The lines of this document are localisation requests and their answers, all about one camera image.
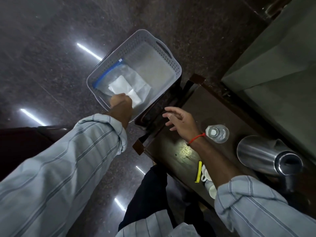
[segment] red thread bracelet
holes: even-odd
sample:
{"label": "red thread bracelet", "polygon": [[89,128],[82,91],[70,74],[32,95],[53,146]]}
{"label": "red thread bracelet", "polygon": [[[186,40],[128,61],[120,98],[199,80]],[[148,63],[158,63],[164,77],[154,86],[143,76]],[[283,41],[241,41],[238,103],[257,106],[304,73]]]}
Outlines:
{"label": "red thread bracelet", "polygon": [[203,134],[201,134],[201,135],[198,135],[198,136],[194,137],[192,140],[190,140],[190,141],[187,143],[187,145],[190,145],[193,141],[195,141],[196,139],[198,139],[200,136],[206,136],[206,134],[203,133]]}

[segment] shirt sleeve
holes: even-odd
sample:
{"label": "shirt sleeve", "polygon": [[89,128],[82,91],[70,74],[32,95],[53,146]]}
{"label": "shirt sleeve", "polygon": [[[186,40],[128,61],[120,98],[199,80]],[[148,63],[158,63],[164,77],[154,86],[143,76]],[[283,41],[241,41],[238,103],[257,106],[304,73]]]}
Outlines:
{"label": "shirt sleeve", "polygon": [[275,190],[250,176],[236,176],[218,188],[215,211],[240,236],[313,236],[316,221],[288,206]]}
{"label": "shirt sleeve", "polygon": [[80,120],[0,183],[1,235],[65,236],[126,146],[126,132],[116,119],[95,114]]}

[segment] yellow clip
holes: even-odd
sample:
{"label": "yellow clip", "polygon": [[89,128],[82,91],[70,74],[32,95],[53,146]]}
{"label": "yellow clip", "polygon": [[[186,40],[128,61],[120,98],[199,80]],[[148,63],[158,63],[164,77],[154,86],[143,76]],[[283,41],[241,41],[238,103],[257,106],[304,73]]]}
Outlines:
{"label": "yellow clip", "polygon": [[195,183],[199,183],[201,179],[201,171],[202,171],[202,161],[198,161],[198,170],[197,170],[197,179]]}

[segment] plastic bag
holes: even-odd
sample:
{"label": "plastic bag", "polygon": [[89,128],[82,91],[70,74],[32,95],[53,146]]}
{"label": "plastic bag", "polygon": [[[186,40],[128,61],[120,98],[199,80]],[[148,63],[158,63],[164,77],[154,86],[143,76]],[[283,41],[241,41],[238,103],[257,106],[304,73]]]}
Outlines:
{"label": "plastic bag", "polygon": [[106,70],[93,84],[106,95],[125,93],[132,99],[132,107],[144,103],[151,86],[141,76],[124,64],[122,59]]}

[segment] metal thermos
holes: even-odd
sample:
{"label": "metal thermos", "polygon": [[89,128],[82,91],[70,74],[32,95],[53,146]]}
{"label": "metal thermos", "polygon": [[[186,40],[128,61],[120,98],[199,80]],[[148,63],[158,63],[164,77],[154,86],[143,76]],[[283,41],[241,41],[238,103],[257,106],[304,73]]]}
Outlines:
{"label": "metal thermos", "polygon": [[280,139],[247,136],[239,142],[237,156],[241,163],[253,170],[285,177],[288,189],[293,188],[293,176],[303,169],[302,159]]}

